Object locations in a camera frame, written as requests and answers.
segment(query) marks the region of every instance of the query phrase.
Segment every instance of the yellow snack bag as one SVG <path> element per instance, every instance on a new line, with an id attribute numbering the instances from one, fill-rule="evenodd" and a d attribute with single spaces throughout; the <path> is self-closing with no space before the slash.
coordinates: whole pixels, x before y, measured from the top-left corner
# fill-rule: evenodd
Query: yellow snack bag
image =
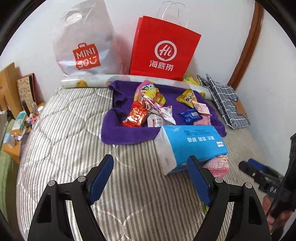
<path id="1" fill-rule="evenodd" d="M 195 78 L 195 77 L 193 77 L 192 75 L 189 75 L 189 74 L 185 74 L 183 76 L 183 81 L 182 82 L 187 83 L 187 84 L 201 86 L 199 79 L 197 79 L 197 78 Z"/>
<path id="2" fill-rule="evenodd" d="M 176 100 L 185 105 L 188 105 L 191 108 L 194 108 L 192 102 L 197 102 L 196 96 L 192 89 L 185 90 L 184 93 L 181 94 Z"/>
<path id="3" fill-rule="evenodd" d="M 198 93 L 200 93 L 200 95 L 201 95 L 203 98 L 205 98 L 205 92 L 201 91 L 201 92 L 198 92 Z"/>
<path id="4" fill-rule="evenodd" d="M 138 88 L 134 95 L 133 100 L 141 103 L 141 95 L 144 94 L 157 102 L 161 107 L 165 104 L 165 98 L 161 93 L 159 93 L 158 88 L 156 88 L 150 81 L 144 80 Z"/>

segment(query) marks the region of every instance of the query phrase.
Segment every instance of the white wall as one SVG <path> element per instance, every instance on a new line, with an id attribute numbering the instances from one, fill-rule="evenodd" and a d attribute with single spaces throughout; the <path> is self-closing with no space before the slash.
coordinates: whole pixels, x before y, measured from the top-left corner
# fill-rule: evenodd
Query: white wall
<path id="1" fill-rule="evenodd" d="M 257 47 L 237 94 L 267 164 L 282 174 L 288 167 L 290 137 L 296 133 L 295 91 L 296 49 L 265 11 Z"/>
<path id="2" fill-rule="evenodd" d="M 127 67 L 138 18 L 156 16 L 163 1 L 105 0 Z M 52 30 L 62 14 L 79 2 L 82 1 L 46 0 L 19 27 L 0 57 L 0 69 L 14 61 L 23 75 L 34 72 L 46 101 L 63 77 L 55 62 Z M 227 83 L 248 35 L 254 0 L 182 2 L 191 11 L 188 28 L 202 35 L 189 72 L 203 76 L 208 73 Z"/>

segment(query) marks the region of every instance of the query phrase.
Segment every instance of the pink snack package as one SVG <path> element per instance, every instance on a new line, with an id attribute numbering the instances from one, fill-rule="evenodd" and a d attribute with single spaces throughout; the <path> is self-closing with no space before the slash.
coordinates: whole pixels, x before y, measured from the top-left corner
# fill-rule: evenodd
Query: pink snack package
<path id="1" fill-rule="evenodd" d="M 229 173 L 229 162 L 226 155 L 214 157 L 204 164 L 203 167 L 209 169 L 215 178 L 223 178 L 227 173 Z"/>
<path id="2" fill-rule="evenodd" d="M 138 98 L 140 103 L 146 108 L 146 110 L 150 111 L 152 114 L 159 115 L 164 118 L 166 121 L 176 125 L 176 121 L 173 116 L 166 111 L 162 106 L 160 106 L 155 100 L 149 98 L 148 96 L 142 94 L 140 98 Z"/>
<path id="3" fill-rule="evenodd" d="M 199 112 L 200 115 L 210 115 L 211 114 L 210 110 L 206 104 L 198 103 L 198 102 L 194 102 L 194 101 L 192 103 L 193 103 L 194 108 Z"/>
<path id="4" fill-rule="evenodd" d="M 148 96 L 153 102 L 156 102 L 161 107 L 165 104 L 165 98 L 161 93 L 159 93 L 158 88 L 156 88 L 152 82 L 144 80 L 136 89 L 133 100 L 141 103 L 143 96 Z"/>
<path id="5" fill-rule="evenodd" d="M 169 112 L 171 115 L 172 113 L 172 106 L 166 106 L 163 107 L 167 112 Z M 170 126 L 171 123 L 166 121 L 164 118 L 160 117 L 159 115 L 156 114 L 150 114 L 147 117 L 147 126 L 148 127 L 162 127 L 162 126 Z"/>
<path id="6" fill-rule="evenodd" d="M 194 126 L 200 125 L 200 126 L 211 126 L 211 118 L 209 115 L 201 115 L 202 119 L 197 120 L 193 123 Z"/>

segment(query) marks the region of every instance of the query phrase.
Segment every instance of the blue tissue pack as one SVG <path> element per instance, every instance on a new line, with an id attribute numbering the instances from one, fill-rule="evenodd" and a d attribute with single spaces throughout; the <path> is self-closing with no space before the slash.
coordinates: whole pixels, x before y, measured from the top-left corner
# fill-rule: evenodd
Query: blue tissue pack
<path id="1" fill-rule="evenodd" d="M 214 126 L 162 126 L 154 142 L 165 175 L 186 170 L 191 155 L 208 161 L 228 153 Z"/>

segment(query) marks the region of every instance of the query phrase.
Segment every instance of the purple towel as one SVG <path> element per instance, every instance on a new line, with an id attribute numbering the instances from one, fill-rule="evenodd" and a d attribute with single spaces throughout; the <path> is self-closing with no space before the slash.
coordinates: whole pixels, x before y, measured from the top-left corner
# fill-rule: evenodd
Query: purple towel
<path id="1" fill-rule="evenodd" d="M 126 119 L 131 111 L 131 105 L 135 91 L 140 83 L 128 81 L 114 81 L 109 85 L 109 89 L 113 90 L 113 108 L 107 112 L 102 126 L 102 142 L 106 144 L 116 145 L 132 145 L 144 141 L 152 140 L 156 137 L 160 127 L 147 127 L 147 123 L 143 127 L 125 127 L 121 122 Z M 173 107 L 173 117 L 177 125 L 186 125 L 181 119 L 179 113 L 189 110 L 190 107 L 176 101 L 185 90 L 178 87 L 167 85 L 155 85 L 159 92 L 165 97 L 165 106 L 171 105 Z M 204 103 L 210 110 L 211 123 L 215 126 L 218 133 L 224 137 L 226 136 L 225 127 L 219 121 L 218 116 L 203 97 L 194 91 L 198 102 Z"/>

